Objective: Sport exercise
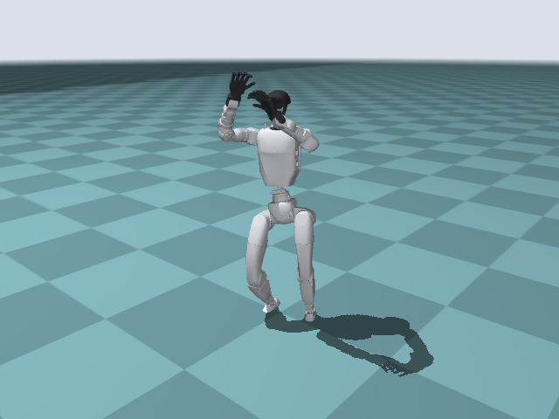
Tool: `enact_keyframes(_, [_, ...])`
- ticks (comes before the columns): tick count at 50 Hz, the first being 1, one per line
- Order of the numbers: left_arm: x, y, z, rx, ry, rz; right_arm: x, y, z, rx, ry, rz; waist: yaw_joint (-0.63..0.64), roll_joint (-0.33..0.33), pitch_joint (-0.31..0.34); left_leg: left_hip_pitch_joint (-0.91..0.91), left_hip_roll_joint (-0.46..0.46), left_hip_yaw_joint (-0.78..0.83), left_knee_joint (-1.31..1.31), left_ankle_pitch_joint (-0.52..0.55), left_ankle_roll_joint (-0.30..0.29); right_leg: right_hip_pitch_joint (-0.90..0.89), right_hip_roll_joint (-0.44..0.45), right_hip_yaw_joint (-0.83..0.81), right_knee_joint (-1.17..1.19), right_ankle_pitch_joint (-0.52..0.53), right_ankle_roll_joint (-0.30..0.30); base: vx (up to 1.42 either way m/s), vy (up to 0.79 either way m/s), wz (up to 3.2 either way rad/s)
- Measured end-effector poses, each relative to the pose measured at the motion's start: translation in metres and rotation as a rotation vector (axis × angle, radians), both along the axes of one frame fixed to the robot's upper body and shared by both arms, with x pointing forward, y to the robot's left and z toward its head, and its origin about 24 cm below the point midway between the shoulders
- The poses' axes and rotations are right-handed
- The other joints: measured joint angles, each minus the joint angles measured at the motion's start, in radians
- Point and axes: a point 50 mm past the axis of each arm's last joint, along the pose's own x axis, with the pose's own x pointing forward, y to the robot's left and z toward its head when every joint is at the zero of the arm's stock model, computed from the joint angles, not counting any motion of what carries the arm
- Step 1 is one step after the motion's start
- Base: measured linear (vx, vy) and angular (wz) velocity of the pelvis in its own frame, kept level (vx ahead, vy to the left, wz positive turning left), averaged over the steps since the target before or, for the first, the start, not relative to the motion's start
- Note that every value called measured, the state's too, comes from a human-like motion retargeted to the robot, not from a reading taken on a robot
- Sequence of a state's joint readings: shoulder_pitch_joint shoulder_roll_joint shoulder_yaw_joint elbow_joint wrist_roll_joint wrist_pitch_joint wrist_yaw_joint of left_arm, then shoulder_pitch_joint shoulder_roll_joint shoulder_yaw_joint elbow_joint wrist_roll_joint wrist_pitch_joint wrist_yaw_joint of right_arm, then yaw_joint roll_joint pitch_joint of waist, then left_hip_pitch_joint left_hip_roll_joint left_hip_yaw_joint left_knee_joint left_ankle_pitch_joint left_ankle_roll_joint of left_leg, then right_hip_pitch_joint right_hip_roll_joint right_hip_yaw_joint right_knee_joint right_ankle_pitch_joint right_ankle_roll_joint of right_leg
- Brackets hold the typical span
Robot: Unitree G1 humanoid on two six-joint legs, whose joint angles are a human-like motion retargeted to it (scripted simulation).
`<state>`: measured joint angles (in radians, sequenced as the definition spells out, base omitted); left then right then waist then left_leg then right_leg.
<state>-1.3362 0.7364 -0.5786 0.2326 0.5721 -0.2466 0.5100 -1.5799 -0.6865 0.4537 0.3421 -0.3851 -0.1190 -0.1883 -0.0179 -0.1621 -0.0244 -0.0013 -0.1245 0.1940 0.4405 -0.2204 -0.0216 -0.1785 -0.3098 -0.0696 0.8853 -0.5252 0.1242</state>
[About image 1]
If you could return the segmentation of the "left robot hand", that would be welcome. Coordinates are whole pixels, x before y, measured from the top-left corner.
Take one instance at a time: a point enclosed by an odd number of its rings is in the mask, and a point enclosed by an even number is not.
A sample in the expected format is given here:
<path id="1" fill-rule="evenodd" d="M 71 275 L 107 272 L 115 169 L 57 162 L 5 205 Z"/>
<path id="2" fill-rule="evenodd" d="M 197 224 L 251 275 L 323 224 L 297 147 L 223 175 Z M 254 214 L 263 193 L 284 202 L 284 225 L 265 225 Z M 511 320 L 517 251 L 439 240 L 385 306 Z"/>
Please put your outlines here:
<path id="1" fill-rule="evenodd" d="M 269 99 L 269 97 L 267 96 L 267 94 L 265 92 L 257 90 L 257 91 L 253 91 L 252 93 L 249 93 L 248 96 L 249 97 L 247 99 L 250 99 L 250 98 L 255 99 L 261 104 L 261 105 L 253 104 L 253 106 L 261 108 L 261 109 L 265 110 L 268 114 L 271 115 L 271 117 L 270 117 L 271 122 L 273 122 L 274 117 L 281 124 L 284 124 L 286 122 L 286 119 L 283 116 L 283 114 L 281 113 L 281 111 L 277 111 L 276 106 L 274 105 L 273 101 L 271 99 Z"/>

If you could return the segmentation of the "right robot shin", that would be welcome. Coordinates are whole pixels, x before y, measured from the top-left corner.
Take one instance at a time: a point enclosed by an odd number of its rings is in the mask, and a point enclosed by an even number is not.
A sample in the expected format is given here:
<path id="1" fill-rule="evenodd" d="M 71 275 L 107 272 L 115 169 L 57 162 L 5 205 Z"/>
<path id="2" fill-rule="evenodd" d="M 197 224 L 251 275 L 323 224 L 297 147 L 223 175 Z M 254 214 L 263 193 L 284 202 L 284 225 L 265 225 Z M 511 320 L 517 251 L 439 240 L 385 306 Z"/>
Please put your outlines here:
<path id="1" fill-rule="evenodd" d="M 247 280 L 248 284 L 249 281 Z M 264 303 L 273 306 L 275 304 L 275 300 L 271 294 L 271 287 L 269 284 L 268 279 L 266 279 L 265 283 L 263 284 L 263 286 L 261 287 L 254 287 L 251 286 L 250 284 L 248 285 L 248 288 L 252 291 L 252 293 L 258 297 L 259 299 L 261 299 Z M 267 303 L 268 302 L 268 303 Z M 271 304 L 271 303 L 272 304 Z"/>

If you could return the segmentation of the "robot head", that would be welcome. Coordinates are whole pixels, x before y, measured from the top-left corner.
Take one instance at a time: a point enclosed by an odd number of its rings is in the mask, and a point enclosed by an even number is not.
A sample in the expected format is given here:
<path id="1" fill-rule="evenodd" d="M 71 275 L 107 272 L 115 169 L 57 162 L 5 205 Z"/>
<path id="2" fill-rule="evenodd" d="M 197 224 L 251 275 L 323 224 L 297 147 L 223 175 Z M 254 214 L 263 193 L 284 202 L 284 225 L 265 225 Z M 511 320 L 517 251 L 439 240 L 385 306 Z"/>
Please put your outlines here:
<path id="1" fill-rule="evenodd" d="M 289 95 L 284 91 L 275 90 L 275 91 L 270 92 L 267 96 L 269 97 L 269 99 L 271 99 L 273 101 L 273 103 L 274 103 L 274 105 L 276 106 L 277 109 L 281 109 L 283 107 L 282 114 L 285 115 L 287 105 L 291 103 Z M 270 114 L 267 114 L 267 115 L 270 119 L 271 115 Z M 280 129 L 277 129 L 275 127 L 270 127 L 270 129 L 280 130 Z"/>

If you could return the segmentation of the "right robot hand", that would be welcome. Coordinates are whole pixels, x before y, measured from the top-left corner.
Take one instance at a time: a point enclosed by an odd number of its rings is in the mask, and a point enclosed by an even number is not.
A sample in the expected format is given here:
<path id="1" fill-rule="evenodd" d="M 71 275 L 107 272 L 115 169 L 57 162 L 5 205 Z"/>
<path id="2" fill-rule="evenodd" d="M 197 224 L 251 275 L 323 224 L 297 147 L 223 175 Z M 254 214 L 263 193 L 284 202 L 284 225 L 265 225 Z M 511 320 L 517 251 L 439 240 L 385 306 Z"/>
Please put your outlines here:
<path id="1" fill-rule="evenodd" d="M 236 75 L 237 75 L 236 80 L 234 80 Z M 240 75 L 242 75 L 242 76 L 239 79 Z M 247 75 L 247 76 L 245 77 L 245 75 Z M 245 77 L 245 80 L 244 80 L 244 77 Z M 231 82 L 230 82 L 230 91 L 231 92 L 228 94 L 228 97 L 227 97 L 227 100 L 226 100 L 226 106 L 228 106 L 230 100 L 238 101 L 238 105 L 239 105 L 239 103 L 241 101 L 240 95 L 242 95 L 245 92 L 246 89 L 255 85 L 255 82 L 252 82 L 251 84 L 246 85 L 246 82 L 248 81 L 249 78 L 252 78 L 252 75 L 247 74 L 247 72 L 243 72 L 243 74 L 242 74 L 242 72 L 238 72 L 238 74 L 236 74 L 234 72 L 232 74 Z"/>

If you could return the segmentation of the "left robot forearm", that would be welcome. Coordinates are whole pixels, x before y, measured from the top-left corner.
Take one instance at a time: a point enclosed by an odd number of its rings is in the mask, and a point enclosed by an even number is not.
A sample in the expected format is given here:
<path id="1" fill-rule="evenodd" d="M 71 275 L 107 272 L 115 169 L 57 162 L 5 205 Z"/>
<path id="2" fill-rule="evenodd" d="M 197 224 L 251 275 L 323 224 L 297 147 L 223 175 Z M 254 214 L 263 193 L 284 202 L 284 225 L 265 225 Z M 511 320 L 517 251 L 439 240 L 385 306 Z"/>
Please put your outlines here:
<path id="1" fill-rule="evenodd" d="M 314 135 L 309 133 L 305 128 L 302 128 L 294 121 L 289 120 L 284 114 L 283 116 L 286 119 L 286 122 L 284 124 L 279 123 L 275 117 L 273 118 L 273 126 L 275 128 L 282 130 L 284 133 L 290 135 L 299 143 L 305 142 L 308 136 L 318 141 L 318 139 Z"/>

